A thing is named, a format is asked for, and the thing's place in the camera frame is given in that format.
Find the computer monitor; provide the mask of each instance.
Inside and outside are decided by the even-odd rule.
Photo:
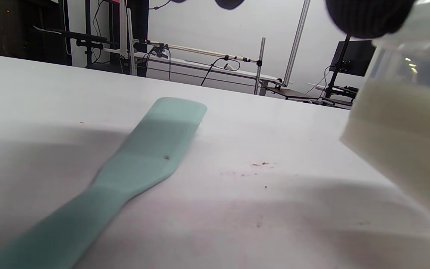
[[[333,60],[331,61],[330,71],[334,71],[334,66],[338,62],[344,44],[344,41],[338,43]],[[364,77],[375,49],[371,44],[371,40],[350,41],[339,72]]]

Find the spatula handle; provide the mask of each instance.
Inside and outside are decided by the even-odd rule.
[[[0,252],[0,269],[68,269],[127,202],[126,195],[90,187]]]

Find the desk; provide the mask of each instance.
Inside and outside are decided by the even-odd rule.
[[[191,148],[77,269],[430,268],[430,216],[338,141],[348,111],[4,57],[0,249],[84,190],[164,96],[208,106]]]
[[[144,52],[136,52],[135,53],[135,58],[139,59],[139,60],[144,60],[147,59],[147,54]],[[166,58],[159,58],[157,56],[151,56],[149,58],[149,63],[150,62],[156,62],[156,63],[163,63],[163,64],[169,64],[169,59]],[[191,69],[197,69],[197,70],[203,70],[203,71],[208,71],[208,69],[210,68],[209,65],[203,65],[200,63],[194,63],[194,62],[190,62],[190,61],[185,61],[182,59],[177,59],[177,58],[172,58],[170,60],[171,64],[173,66],[180,66],[180,67],[185,67],[185,68],[191,68]],[[234,77],[239,77],[239,78],[249,78],[252,80],[256,79],[256,73],[253,72],[248,72],[248,71],[243,71],[243,70],[238,70],[238,71],[234,71],[234,70],[228,70],[228,69],[220,69],[220,68],[212,68],[212,70],[210,71],[211,73],[219,73],[219,74],[224,74],[224,75],[232,75]],[[260,75],[260,84],[261,85],[268,85],[268,82],[271,83],[280,83],[281,78],[275,78],[272,77],[271,75]],[[224,80],[225,82],[229,82],[229,83],[235,83],[235,82],[231,82],[229,80]]]
[[[316,101],[318,99],[318,97],[313,97],[301,92],[297,92],[295,90],[290,90],[290,89],[277,89],[275,87],[263,87],[265,90],[268,90],[270,92],[276,93],[276,94],[280,94],[281,96],[285,97],[285,100],[288,99],[297,99],[297,100],[301,100],[301,101],[307,101],[310,102],[311,101]]]

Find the dark equipment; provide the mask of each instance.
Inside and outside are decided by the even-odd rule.
[[[335,71],[336,63],[340,60],[344,45],[345,41],[338,43],[333,60],[331,61],[330,71]],[[349,41],[344,57],[341,60],[339,72],[364,77],[374,51],[375,48],[371,44],[371,40]]]
[[[350,41],[350,39],[351,36],[348,34],[344,41],[338,43],[330,67],[333,76],[331,76],[331,81],[326,88],[324,98],[329,99],[332,94],[350,97],[351,102],[356,98],[357,88],[336,86],[334,82],[340,72],[364,77],[375,48],[372,46],[371,40]]]

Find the white wall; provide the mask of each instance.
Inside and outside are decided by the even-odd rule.
[[[151,0],[150,6],[162,5],[166,0]],[[182,4],[174,2],[159,10],[151,10],[149,39],[169,44],[190,46],[220,53],[238,54],[258,58],[261,37],[266,37],[263,74],[283,78],[292,48],[302,0],[245,0],[235,10],[223,10],[215,0],[188,0]],[[290,88],[306,92],[323,78],[324,69],[330,65],[336,46],[345,39],[345,34],[331,22],[324,0],[312,0],[303,31],[297,58],[293,67]],[[182,51],[172,51],[174,58],[211,63],[216,58]],[[150,67],[167,69],[167,65],[149,63]],[[255,71],[254,64],[243,63],[242,70]],[[172,67],[172,71],[204,76],[205,72]],[[168,80],[165,72],[149,70],[148,77]],[[233,81],[253,84],[252,80],[210,74],[211,78],[228,78]],[[198,84],[201,78],[172,75],[172,81]],[[340,74],[337,85],[361,87],[365,78]],[[204,84],[237,92],[252,93],[253,87],[207,80]],[[320,91],[313,90],[318,96]]]
[[[92,24],[94,15],[97,10],[97,0],[91,0],[91,34],[96,34],[96,27]],[[67,7],[69,10],[69,29],[71,32],[78,32],[85,34],[85,1],[84,0],[68,0]],[[103,2],[99,13],[97,14],[97,20],[99,21],[100,30],[102,36],[109,37],[109,4]],[[72,63],[75,67],[85,67],[87,65],[87,59],[85,47],[78,47],[75,45],[75,40],[71,39],[72,49]],[[95,55],[92,56],[92,60],[96,59],[99,55],[99,50],[94,49]],[[102,51],[99,62],[105,62],[109,60],[109,53]]]

